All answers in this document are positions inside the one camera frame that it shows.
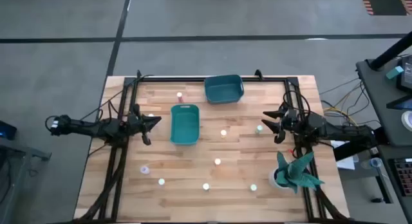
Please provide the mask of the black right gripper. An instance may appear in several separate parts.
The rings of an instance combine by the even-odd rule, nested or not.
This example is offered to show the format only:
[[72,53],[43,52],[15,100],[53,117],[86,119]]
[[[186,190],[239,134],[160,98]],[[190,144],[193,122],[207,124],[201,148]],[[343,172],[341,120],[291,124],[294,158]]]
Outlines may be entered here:
[[301,118],[300,114],[294,109],[287,109],[282,111],[264,111],[264,115],[277,119],[279,122],[273,122],[269,120],[262,120],[274,134],[274,142],[280,144],[285,140],[286,131],[291,133],[303,134],[305,127],[305,119]]

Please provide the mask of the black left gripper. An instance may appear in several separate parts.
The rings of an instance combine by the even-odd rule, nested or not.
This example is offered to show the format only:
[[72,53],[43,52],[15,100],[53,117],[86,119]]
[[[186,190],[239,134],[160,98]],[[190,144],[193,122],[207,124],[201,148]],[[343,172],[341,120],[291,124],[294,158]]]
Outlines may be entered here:
[[147,132],[150,132],[152,128],[154,128],[154,126],[161,121],[161,119],[161,117],[142,115],[140,112],[140,106],[138,104],[133,104],[131,111],[127,115],[129,134],[135,135],[137,133],[141,133],[143,143],[145,145],[151,145]]

